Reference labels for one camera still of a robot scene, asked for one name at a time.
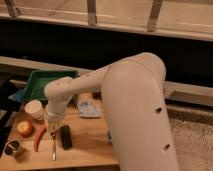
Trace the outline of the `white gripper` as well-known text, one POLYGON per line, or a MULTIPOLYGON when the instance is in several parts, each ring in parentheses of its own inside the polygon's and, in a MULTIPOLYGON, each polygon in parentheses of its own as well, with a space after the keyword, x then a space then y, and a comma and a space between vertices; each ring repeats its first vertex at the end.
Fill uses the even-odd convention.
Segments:
POLYGON ((61 126, 65 124, 65 120, 64 120, 65 114, 54 114, 49 111, 48 107, 45 107, 44 117, 45 117, 45 124, 47 126, 47 130, 48 130, 48 124, 51 122, 59 121, 61 123, 61 126))

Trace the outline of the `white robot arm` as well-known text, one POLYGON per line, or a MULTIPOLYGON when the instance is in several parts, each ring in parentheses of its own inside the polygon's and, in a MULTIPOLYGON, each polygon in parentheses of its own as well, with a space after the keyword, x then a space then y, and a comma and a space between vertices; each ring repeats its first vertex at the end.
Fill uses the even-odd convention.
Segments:
POLYGON ((75 79, 52 81, 44 89, 47 116, 63 116, 71 95, 99 90, 121 171, 179 171, 165 76, 163 61, 145 52, 75 79))

